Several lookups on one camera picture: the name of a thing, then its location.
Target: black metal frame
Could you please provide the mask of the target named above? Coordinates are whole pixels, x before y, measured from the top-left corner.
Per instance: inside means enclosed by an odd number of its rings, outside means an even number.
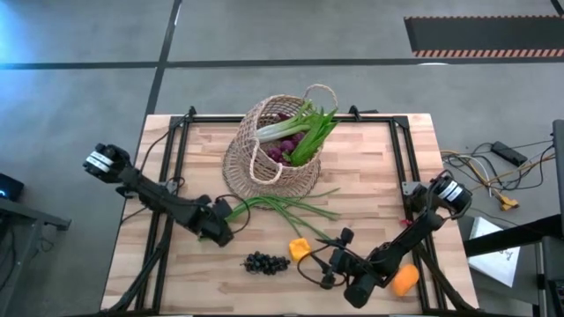
[[[394,151],[394,158],[396,160],[396,168],[397,168],[397,181],[398,187],[402,187],[402,183],[408,181],[405,175],[404,170],[404,161],[402,157],[402,152],[399,143],[399,136],[397,132],[397,128],[399,127],[404,133],[404,140],[406,145],[407,156],[409,159],[410,168],[412,170],[412,180],[413,181],[420,181],[419,178],[419,169],[417,165],[417,160],[415,158],[415,150],[413,148],[412,143],[412,136],[409,127],[409,119],[407,116],[404,115],[392,115],[392,116],[362,116],[362,112],[359,112],[355,106],[351,107],[350,113],[352,115],[342,115],[338,114],[335,116],[334,120],[339,120],[340,122],[380,122],[380,123],[387,123],[390,127],[390,137],[392,142],[392,148]],[[377,113],[377,111],[369,111],[367,113]],[[176,158],[176,165],[174,167],[174,177],[182,176],[182,162],[184,159],[184,154],[186,152],[187,146],[187,137],[189,132],[189,125],[191,123],[237,123],[240,122],[243,118],[243,115],[229,115],[229,116],[198,116],[196,114],[196,110],[194,107],[190,109],[188,116],[174,116],[171,117],[169,127],[170,133],[167,136],[167,141],[165,144],[165,151],[162,160],[162,166],[160,169],[160,177],[159,181],[165,181],[168,177],[168,170],[170,168],[170,160],[173,152],[173,142],[174,136],[176,134],[176,130],[182,128],[182,133],[180,136],[180,143],[179,149]],[[176,123],[178,120],[183,120],[184,122],[182,125],[178,126]],[[402,200],[404,203],[404,213],[407,219],[413,220],[413,214],[410,210],[406,208],[405,204],[405,197],[403,191],[400,190],[400,194],[402,195]],[[168,249],[170,247],[170,240],[172,237],[173,231],[173,219],[171,217],[167,217],[167,222],[165,223],[164,231],[161,235],[160,242],[155,247],[155,242],[157,239],[157,231],[159,227],[160,221],[160,214],[153,212],[151,218],[151,224],[149,227],[149,232],[147,235],[147,243],[145,247],[145,258],[143,262],[143,269],[140,273],[140,276],[144,277],[143,283],[140,285],[136,285],[135,289],[133,290],[135,294],[137,294],[137,301],[135,303],[135,309],[133,311],[125,311],[127,307],[120,308],[118,311],[106,311],[101,312],[107,316],[116,316],[116,315],[154,315],[160,313],[160,303],[162,300],[162,292],[164,287],[164,281],[167,271],[167,258],[168,258]],[[433,238],[431,236],[427,237],[425,240],[426,248],[429,253],[429,256],[433,259],[434,262],[437,262],[437,256],[434,249]],[[418,281],[417,289],[418,289],[418,297],[419,302],[421,304],[421,309],[424,312],[430,310],[430,303],[429,297],[427,293],[427,286],[425,284],[424,278],[424,270],[422,261],[416,253],[412,253],[413,257],[413,264],[419,270],[421,278]],[[151,303],[151,308],[145,308],[145,297],[146,297],[146,288],[147,282],[146,279],[150,275],[152,268],[159,263],[158,273],[156,276],[156,283],[155,289],[153,293],[153,299]],[[434,291],[437,297],[437,305],[440,310],[446,309],[446,302],[444,297],[443,290],[438,286],[438,283],[434,280]]]

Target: wooden tabletop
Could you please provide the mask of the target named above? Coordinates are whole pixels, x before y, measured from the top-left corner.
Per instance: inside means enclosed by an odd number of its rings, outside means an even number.
[[[442,170],[439,147],[429,114],[409,116],[412,140],[423,181],[429,181]],[[170,115],[150,115],[143,132],[137,166],[150,144],[168,129]],[[189,141],[184,156],[182,176],[186,185],[180,196],[194,198],[207,194],[228,193],[221,176],[221,162],[227,146],[237,130],[236,123],[190,124]],[[401,129],[398,130],[404,166],[409,168]],[[144,174],[159,177],[164,141],[156,145],[147,160]],[[171,172],[174,169],[174,158]],[[331,237],[337,237],[343,227],[354,230],[350,248],[366,255],[385,241],[392,241],[404,230],[400,219],[404,210],[398,188],[397,172],[390,141],[390,128],[382,123],[340,123],[323,147],[322,173],[312,193],[330,189],[340,190],[329,197],[309,200],[327,210],[342,214],[337,222],[317,217],[305,211],[294,211]],[[127,202],[123,216],[140,209],[139,201]],[[245,221],[242,214],[231,226],[237,228]],[[129,287],[139,272],[145,251],[151,212],[144,211],[129,219],[119,231],[102,308],[112,306]],[[312,248],[320,246],[315,235],[302,229]],[[455,289],[471,305],[478,307],[464,247],[456,222],[447,222],[433,234],[439,264]],[[326,291],[301,277],[295,263],[288,271],[276,276],[250,275],[240,266],[247,254],[256,250],[288,257],[288,243],[297,238],[292,227],[277,213],[252,210],[249,226],[235,235],[227,246],[220,248],[213,242],[199,242],[197,237],[174,225],[168,257],[167,277],[162,296],[162,313],[185,314],[339,314],[339,313],[420,313],[417,291],[396,297],[390,288],[375,288],[367,304],[352,307],[343,297],[344,287]],[[329,259],[330,250],[321,253]],[[404,257],[403,263],[412,261]],[[319,268],[308,259],[303,264],[306,274],[321,278]],[[152,298],[153,279],[148,288]],[[433,286],[426,273],[429,297],[434,303]]]

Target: concrete floor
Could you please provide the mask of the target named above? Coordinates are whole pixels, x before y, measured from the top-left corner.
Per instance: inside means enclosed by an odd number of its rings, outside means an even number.
[[[0,0],[0,63],[158,61],[172,6],[172,0]],[[185,0],[169,60],[411,58],[403,17],[453,14],[554,12],[548,0]],[[33,260],[10,316],[93,313],[100,306],[123,200],[81,164],[98,142],[135,152],[154,75],[154,69],[0,70],[0,172],[26,184],[25,204],[72,218],[68,232],[47,233],[56,246]],[[549,139],[552,120],[564,117],[563,82],[564,65],[557,63],[173,69],[165,72],[155,112],[183,114],[195,106],[200,114],[244,113],[268,95],[300,95],[322,83],[335,89],[343,110],[354,104],[430,113],[440,146],[468,151],[496,140]],[[532,174],[524,185],[538,181]],[[511,194],[520,209],[501,213],[486,192],[475,195],[473,206],[526,223],[558,212],[555,187],[549,162],[542,187]],[[531,314],[529,306],[475,282],[488,312]]]

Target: woven basket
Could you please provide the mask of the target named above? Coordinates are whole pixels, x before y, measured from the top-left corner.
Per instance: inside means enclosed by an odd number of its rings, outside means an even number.
[[[303,98],[288,95],[271,96],[256,104],[245,115],[223,161],[224,179],[235,194],[241,197],[304,196],[315,185],[321,168],[319,155],[322,146],[305,165],[283,166],[266,154],[271,147],[278,147],[279,141],[260,144],[256,138],[258,129],[278,122],[277,114],[296,115],[305,98],[314,88],[330,92],[335,107],[338,106],[337,96],[328,86],[311,85]]]

